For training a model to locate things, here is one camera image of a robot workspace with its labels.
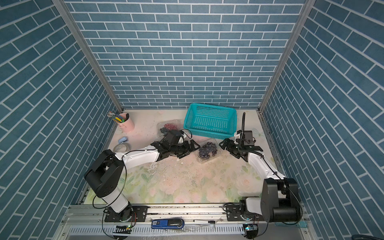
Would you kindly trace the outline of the clear clamshell container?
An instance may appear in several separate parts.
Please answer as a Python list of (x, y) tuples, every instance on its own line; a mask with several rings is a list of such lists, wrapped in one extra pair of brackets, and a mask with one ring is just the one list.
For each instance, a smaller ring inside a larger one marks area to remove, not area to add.
[(181, 120), (163, 121), (157, 124), (157, 135), (158, 137), (163, 137), (171, 130), (181, 130), (182, 128)]
[(195, 151), (197, 161), (205, 163), (221, 156), (223, 150), (216, 139), (207, 139), (198, 143), (200, 148)]

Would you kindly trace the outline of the red grape bunch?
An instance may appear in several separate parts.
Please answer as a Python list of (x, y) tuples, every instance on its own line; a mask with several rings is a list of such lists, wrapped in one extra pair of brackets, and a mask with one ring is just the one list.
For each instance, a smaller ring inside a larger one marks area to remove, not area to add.
[(179, 130), (179, 127), (175, 124), (172, 124), (172, 123), (167, 123), (164, 125), (165, 128), (167, 128), (169, 131), (171, 130)]

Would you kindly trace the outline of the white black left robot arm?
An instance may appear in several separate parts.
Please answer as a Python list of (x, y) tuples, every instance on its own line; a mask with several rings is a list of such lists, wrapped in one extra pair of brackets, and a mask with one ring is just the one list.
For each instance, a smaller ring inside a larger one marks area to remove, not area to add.
[(119, 214), (129, 205), (129, 201), (122, 193), (123, 189), (118, 187), (121, 175), (127, 174), (128, 169), (159, 162), (170, 155), (181, 159), (200, 147), (194, 140), (184, 141), (182, 144), (156, 141), (145, 148), (126, 153), (105, 150), (86, 171), (84, 179), (96, 196)]

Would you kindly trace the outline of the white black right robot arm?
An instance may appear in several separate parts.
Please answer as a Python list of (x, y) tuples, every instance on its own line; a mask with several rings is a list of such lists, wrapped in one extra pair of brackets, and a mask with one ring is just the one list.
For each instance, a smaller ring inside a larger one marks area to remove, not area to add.
[(263, 216), (267, 223), (294, 225), (303, 217), (295, 179), (280, 173), (264, 156), (263, 149), (244, 140), (225, 139), (219, 146), (233, 157), (245, 160), (263, 179), (262, 195), (247, 197), (245, 210)]

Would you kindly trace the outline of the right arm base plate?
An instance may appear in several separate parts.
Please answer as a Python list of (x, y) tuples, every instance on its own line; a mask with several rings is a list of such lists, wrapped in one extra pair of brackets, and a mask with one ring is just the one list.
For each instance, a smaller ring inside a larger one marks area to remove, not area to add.
[(242, 212), (240, 205), (224, 205), (223, 210), (226, 213), (228, 222), (260, 222), (264, 221), (262, 215)]

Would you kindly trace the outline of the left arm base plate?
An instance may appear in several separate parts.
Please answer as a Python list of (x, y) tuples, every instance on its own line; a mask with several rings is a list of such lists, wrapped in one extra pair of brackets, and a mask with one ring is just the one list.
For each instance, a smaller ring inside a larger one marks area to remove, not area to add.
[(144, 222), (147, 216), (148, 206), (128, 205), (120, 213), (116, 213), (112, 207), (104, 210), (104, 221), (107, 223)]

